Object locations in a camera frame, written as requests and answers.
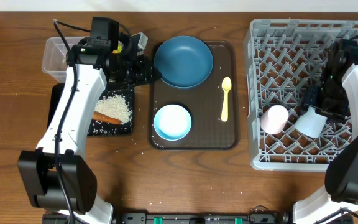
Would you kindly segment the light blue cup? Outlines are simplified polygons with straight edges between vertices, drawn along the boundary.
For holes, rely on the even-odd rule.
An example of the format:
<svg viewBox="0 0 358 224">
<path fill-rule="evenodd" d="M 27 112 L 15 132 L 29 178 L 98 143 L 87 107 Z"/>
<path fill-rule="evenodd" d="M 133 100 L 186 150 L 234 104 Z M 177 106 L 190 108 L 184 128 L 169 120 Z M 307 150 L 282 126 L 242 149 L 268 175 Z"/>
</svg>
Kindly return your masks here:
<svg viewBox="0 0 358 224">
<path fill-rule="evenodd" d="M 294 126 L 301 134 L 311 138 L 318 138 L 327 119 L 327 117 L 317 114 L 314 107 L 309 107 L 307 112 L 297 119 Z"/>
</svg>

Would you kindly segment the white rice pile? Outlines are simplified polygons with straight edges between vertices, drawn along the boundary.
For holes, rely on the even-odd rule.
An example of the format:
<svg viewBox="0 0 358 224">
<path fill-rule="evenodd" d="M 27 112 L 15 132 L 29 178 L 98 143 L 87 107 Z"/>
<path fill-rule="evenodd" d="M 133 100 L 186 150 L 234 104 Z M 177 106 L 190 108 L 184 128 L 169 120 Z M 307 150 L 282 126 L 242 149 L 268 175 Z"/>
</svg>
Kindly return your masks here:
<svg viewBox="0 0 358 224">
<path fill-rule="evenodd" d="M 132 110 L 122 95 L 104 96 L 97 102 L 95 112 L 117 119 L 121 124 L 132 121 Z"/>
</svg>

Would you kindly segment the pink cup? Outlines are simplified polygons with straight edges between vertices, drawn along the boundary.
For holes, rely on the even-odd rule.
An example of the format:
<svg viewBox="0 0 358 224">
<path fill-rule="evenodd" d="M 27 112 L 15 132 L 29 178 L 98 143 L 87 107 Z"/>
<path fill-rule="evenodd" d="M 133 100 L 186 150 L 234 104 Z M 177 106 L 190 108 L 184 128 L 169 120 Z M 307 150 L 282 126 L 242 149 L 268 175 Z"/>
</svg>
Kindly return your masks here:
<svg viewBox="0 0 358 224">
<path fill-rule="evenodd" d="M 270 107 L 260 118 L 260 127 L 267 134 L 281 132 L 289 118 L 288 110 L 282 105 Z"/>
</svg>

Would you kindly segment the orange carrot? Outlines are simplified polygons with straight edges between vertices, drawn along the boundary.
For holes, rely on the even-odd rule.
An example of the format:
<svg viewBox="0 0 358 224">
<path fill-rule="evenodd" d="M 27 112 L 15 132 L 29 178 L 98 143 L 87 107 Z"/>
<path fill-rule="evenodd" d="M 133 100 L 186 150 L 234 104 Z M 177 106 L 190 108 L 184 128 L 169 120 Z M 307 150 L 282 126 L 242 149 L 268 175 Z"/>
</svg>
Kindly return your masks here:
<svg viewBox="0 0 358 224">
<path fill-rule="evenodd" d="M 101 122 L 105 122 L 105 123 L 109 123 L 109 124 L 121 124 L 120 120 L 118 120 L 116 118 L 109 117 L 105 114 L 101 114 L 96 111 L 93 113 L 92 119 L 95 121 L 101 121 Z"/>
</svg>

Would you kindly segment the light blue bowl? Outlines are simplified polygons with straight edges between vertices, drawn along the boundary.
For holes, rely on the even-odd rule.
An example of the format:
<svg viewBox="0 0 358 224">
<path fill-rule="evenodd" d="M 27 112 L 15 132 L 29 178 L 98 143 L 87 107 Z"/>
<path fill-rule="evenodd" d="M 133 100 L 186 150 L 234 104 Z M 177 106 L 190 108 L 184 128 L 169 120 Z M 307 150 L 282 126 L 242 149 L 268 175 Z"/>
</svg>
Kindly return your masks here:
<svg viewBox="0 0 358 224">
<path fill-rule="evenodd" d="M 183 139 L 192 126 L 190 112 L 183 106 L 170 104 L 160 108 L 153 120 L 155 132 L 164 140 Z"/>
</svg>

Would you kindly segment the green snack wrapper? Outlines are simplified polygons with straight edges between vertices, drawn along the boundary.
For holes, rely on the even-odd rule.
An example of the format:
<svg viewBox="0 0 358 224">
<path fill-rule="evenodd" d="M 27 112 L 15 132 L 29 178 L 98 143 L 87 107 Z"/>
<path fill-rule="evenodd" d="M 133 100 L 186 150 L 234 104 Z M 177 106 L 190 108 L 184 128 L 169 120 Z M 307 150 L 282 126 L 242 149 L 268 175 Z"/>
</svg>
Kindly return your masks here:
<svg viewBox="0 0 358 224">
<path fill-rule="evenodd" d="M 118 44 L 117 49 L 113 50 L 114 54 L 120 54 L 123 50 L 123 45 L 122 44 Z"/>
</svg>

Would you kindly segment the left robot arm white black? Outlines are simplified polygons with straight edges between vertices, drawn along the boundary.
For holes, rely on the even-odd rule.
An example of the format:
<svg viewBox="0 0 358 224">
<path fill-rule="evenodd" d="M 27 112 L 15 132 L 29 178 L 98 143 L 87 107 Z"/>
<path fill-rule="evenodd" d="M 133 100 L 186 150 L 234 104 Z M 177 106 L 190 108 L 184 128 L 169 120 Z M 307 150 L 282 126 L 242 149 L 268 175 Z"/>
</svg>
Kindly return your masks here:
<svg viewBox="0 0 358 224">
<path fill-rule="evenodd" d="M 147 36 L 131 34 L 107 17 L 94 17 L 89 36 L 66 45 L 65 85 L 52 120 L 33 151 L 17 165 L 32 206 L 65 214 L 70 223 L 112 223 L 114 209 L 97 194 L 85 162 L 95 107 L 107 87 L 151 84 L 161 73 L 144 55 Z"/>
</svg>

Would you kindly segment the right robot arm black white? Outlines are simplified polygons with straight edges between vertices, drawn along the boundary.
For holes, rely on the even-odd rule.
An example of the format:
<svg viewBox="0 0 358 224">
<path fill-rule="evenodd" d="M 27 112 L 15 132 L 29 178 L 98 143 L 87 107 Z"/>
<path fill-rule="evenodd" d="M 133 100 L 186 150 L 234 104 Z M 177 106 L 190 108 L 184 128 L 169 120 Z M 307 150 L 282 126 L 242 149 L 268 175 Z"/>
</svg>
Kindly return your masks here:
<svg viewBox="0 0 358 224">
<path fill-rule="evenodd" d="M 351 116 L 352 141 L 328 165 L 324 185 L 296 202 L 287 223 L 347 223 L 358 219 L 358 35 L 330 46 L 320 82 L 304 93 L 301 109 L 315 118 Z"/>
</svg>

